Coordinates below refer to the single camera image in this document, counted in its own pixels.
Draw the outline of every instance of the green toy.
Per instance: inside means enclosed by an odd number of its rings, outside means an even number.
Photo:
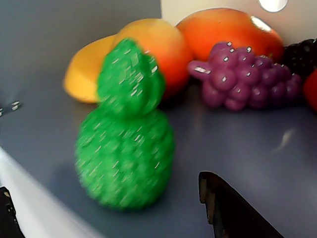
[[[100,105],[82,122],[76,143],[80,182],[101,205],[142,209],[164,192],[175,150],[168,119],[156,109],[164,90],[156,60],[132,40],[106,56]]]

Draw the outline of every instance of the black object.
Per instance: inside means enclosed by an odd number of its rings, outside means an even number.
[[[8,189],[0,187],[0,238],[25,238],[20,230]]]
[[[285,47],[282,64],[305,81],[317,68],[317,39],[307,39]]]
[[[215,238],[284,238],[235,189],[212,172],[200,172],[199,196],[206,205]]]
[[[23,105],[19,101],[14,101],[13,103],[11,103],[10,105],[8,105],[6,107],[0,105],[0,117],[2,117],[5,114],[8,114],[10,112],[14,112],[22,106]]]

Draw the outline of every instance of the purple grapes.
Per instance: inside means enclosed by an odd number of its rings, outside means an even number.
[[[202,98],[211,108],[260,110],[294,104],[302,94],[300,76],[287,66],[255,56],[250,47],[234,49],[230,42],[216,44],[207,62],[192,61],[188,71],[203,82]]]

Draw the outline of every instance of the toy fruit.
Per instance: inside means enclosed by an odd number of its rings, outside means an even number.
[[[113,39],[114,35],[94,41],[72,58],[64,79],[64,89],[71,97],[84,103],[99,101],[97,78]]]
[[[234,49],[232,43],[218,43],[207,62],[192,61],[188,70],[203,82],[203,101],[212,108],[264,109],[293,104],[301,96],[300,76],[269,57],[255,56],[251,47]]]
[[[307,77],[304,83],[304,95],[308,104],[317,112],[317,70]]]
[[[230,8],[199,11],[183,19],[177,28],[183,33],[196,58],[206,61],[218,42],[236,47],[250,46],[257,56],[279,62],[284,52],[280,36],[255,16]]]
[[[156,60],[125,39],[98,78],[100,106],[83,121],[76,170],[101,205],[142,209],[163,193],[175,148],[167,117],[156,109],[165,82]]]
[[[282,62],[305,80],[317,68],[317,40],[308,39],[287,46]]]
[[[112,49],[124,38],[134,39],[153,55],[166,80],[163,98],[179,93],[188,83],[187,64],[193,55],[179,30],[162,19],[142,19],[125,26],[113,41]]]

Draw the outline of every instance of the red fruit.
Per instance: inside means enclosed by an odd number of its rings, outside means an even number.
[[[317,112],[317,70],[307,77],[304,84],[304,95],[308,104]]]

